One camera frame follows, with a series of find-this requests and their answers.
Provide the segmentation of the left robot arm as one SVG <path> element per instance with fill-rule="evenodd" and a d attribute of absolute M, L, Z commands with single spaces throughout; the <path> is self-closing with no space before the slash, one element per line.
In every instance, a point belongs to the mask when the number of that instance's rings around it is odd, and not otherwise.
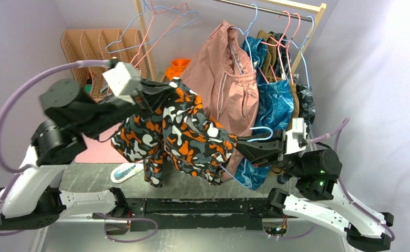
<path fill-rule="evenodd" d="M 104 214 L 128 216 L 123 192 L 110 188 L 97 193 L 70 193 L 52 185 L 78 154 L 87 150 L 85 138 L 100 134 L 140 112 L 149 115 L 166 99 L 171 87 L 146 79 L 132 82 L 134 103 L 114 95 L 95 102 L 73 79 L 53 83 L 40 95 L 47 120 L 31 137 L 24 164 L 15 179 L 0 188 L 0 232 L 16 234 L 40 229 L 63 216 Z"/>

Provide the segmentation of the light blue wire hanger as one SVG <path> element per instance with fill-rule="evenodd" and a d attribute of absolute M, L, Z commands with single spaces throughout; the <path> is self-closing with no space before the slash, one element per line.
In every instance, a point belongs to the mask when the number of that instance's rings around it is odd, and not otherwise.
<path fill-rule="evenodd" d="M 260 141 L 266 141 L 269 140 L 273 137 L 274 135 L 274 131 L 269 128 L 269 127 L 265 127 L 265 126 L 260 126 L 260 127 L 250 127 L 250 130 L 255 131 L 255 130 L 265 130 L 269 132 L 269 135 L 264 136 L 264 137 L 260 137 L 260 135 L 258 134 L 258 137 L 255 138 L 255 135 L 252 135 L 249 137 L 248 140 L 245 140 L 245 142 L 260 142 Z M 247 144 L 242 146 L 242 154 L 244 155 L 244 161 L 243 161 L 243 172 L 241 173 L 241 175 L 244 177 L 245 182 L 241 182 L 240 180 L 238 180 L 232 173 L 230 173 L 224 166 L 220 165 L 220 168 L 225 171 L 228 175 L 230 175 L 235 181 L 237 181 L 239 184 L 241 184 L 242 186 L 252 189 L 252 182 L 251 179 L 248 178 L 245 175 L 245 172 L 247 170 L 247 162 L 253 162 L 256 161 L 254 152 L 260 150 L 260 147 L 252 147 L 252 146 L 248 146 Z"/>

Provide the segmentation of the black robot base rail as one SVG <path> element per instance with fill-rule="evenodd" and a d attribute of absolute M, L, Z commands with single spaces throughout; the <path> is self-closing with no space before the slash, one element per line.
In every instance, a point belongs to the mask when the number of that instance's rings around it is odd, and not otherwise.
<path fill-rule="evenodd" d="M 262 230 L 263 221 L 281 220 L 284 213 L 267 198 L 127 198 L 108 217 L 131 218 L 130 230 L 245 228 Z"/>

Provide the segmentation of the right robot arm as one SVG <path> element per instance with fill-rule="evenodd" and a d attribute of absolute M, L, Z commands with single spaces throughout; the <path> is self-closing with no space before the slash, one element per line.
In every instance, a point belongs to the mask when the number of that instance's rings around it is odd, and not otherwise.
<path fill-rule="evenodd" d="M 342 163 L 332 149 L 307 151 L 305 132 L 276 130 L 241 136 L 237 150 L 257 168 L 277 165 L 297 178 L 296 197 L 279 188 L 270 190 L 266 212 L 271 217 L 294 216 L 323 226 L 346 238 L 361 251 L 387 251 L 395 239 L 394 217 L 377 212 L 352 196 L 342 184 Z"/>

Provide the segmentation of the orange camouflage shorts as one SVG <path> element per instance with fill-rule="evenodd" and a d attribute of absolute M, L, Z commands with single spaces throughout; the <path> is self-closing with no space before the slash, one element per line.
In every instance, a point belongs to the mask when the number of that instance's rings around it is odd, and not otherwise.
<path fill-rule="evenodd" d="M 136 113 L 126 119 L 111 146 L 128 162 L 141 161 L 144 180 L 153 187 L 163 186 L 165 164 L 221 185 L 238 137 L 204 112 L 201 97 L 180 78 L 169 86 L 165 103 L 152 115 Z"/>

